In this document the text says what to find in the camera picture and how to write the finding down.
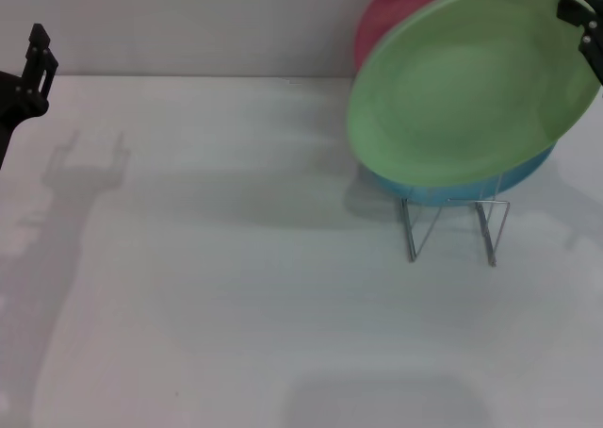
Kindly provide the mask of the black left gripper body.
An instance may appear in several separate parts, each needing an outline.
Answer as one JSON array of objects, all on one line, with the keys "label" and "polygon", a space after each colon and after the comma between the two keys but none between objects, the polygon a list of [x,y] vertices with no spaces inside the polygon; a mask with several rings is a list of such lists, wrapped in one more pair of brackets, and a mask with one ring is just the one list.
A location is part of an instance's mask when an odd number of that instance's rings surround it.
[{"label": "black left gripper body", "polygon": [[23,93],[24,81],[20,75],[1,73],[1,164],[4,163],[13,132],[28,113]]}]

